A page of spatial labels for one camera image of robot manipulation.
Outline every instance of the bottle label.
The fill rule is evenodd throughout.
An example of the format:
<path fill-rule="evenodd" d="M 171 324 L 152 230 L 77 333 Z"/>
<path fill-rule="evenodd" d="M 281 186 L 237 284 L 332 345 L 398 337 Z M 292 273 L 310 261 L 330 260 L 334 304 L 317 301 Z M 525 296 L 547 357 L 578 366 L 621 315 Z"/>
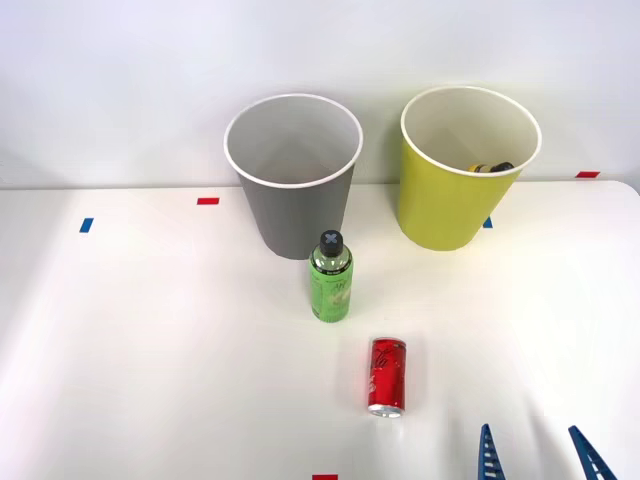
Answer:
<path fill-rule="evenodd" d="M 313 262 L 309 262 L 309 266 L 311 268 L 311 308 L 314 315 L 328 323 L 342 320 L 349 312 L 353 259 L 344 270 L 338 273 L 320 271 Z"/>

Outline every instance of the white wall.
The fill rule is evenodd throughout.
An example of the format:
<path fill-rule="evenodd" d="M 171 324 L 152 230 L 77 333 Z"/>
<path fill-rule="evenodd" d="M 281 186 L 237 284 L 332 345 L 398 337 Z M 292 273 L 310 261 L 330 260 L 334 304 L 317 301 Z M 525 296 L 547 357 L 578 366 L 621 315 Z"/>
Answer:
<path fill-rule="evenodd" d="M 632 0 L 4 0 L 4 186 L 228 185 L 233 114 L 307 91 L 343 102 L 356 181 L 397 174 L 418 91 L 511 95 L 543 130 L 530 178 L 601 170 L 640 187 L 640 19 Z"/>

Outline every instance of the paper cup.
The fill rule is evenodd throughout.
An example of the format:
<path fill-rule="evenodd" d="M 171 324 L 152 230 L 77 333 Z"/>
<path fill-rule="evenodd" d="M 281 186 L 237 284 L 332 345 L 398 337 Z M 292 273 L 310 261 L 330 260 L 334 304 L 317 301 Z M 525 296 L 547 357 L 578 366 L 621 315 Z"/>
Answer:
<path fill-rule="evenodd" d="M 479 87 L 441 87 L 411 100 L 401 118 L 398 223 L 415 243 L 454 250 L 471 241 L 541 145 L 521 105 Z M 475 164 L 515 168 L 471 173 Z"/>
<path fill-rule="evenodd" d="M 340 230 L 362 141 L 356 117 L 317 95 L 269 97 L 229 124 L 227 160 L 274 253 L 306 259 L 322 232 Z"/>

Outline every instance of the black bottle cap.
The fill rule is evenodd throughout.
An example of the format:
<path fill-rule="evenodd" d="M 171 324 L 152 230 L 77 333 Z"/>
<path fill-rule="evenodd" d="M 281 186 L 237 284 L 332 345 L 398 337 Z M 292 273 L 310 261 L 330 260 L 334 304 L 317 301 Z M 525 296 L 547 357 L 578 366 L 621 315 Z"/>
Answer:
<path fill-rule="evenodd" d="M 327 230 L 320 236 L 320 251 L 325 257 L 337 257 L 342 253 L 344 243 L 337 230 Z"/>
<path fill-rule="evenodd" d="M 502 162 L 498 165 L 494 165 L 491 167 L 491 172 L 504 172 L 505 170 L 511 170 L 513 168 L 513 163 Z"/>

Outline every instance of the bottle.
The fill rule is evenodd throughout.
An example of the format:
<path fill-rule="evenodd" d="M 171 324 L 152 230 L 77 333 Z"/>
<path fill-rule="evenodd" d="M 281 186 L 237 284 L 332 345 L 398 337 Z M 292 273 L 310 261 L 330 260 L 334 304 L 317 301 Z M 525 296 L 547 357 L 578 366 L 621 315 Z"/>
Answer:
<path fill-rule="evenodd" d="M 309 257 L 311 309 L 323 322 L 342 320 L 349 312 L 353 256 L 337 230 L 327 230 Z"/>
<path fill-rule="evenodd" d="M 469 167 L 470 172 L 474 173 L 495 173 L 495 172 L 504 172 L 505 170 L 511 170 L 513 168 L 513 164 L 509 162 L 502 162 L 497 165 L 485 165 L 484 163 L 478 163 L 476 165 L 471 165 Z"/>

